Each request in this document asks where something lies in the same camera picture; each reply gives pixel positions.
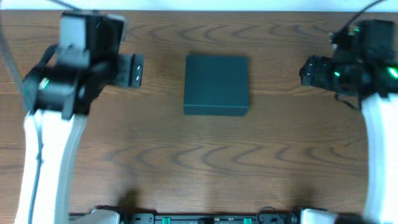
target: wooden table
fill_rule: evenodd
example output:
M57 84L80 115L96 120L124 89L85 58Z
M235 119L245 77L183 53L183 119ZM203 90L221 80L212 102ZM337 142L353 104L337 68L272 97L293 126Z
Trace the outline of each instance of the wooden table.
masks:
M22 74L58 41L58 11L3 11ZM76 158L71 212L99 204L158 212L251 212L312 205L360 212L367 140L357 111L300 86L309 55L331 56L328 33L352 14L123 12L122 53L146 57L142 87L107 87L92 104ZM397 14L367 17L398 21ZM247 55L251 107L243 117L184 116L186 54ZM0 67L0 222L17 210L25 112Z

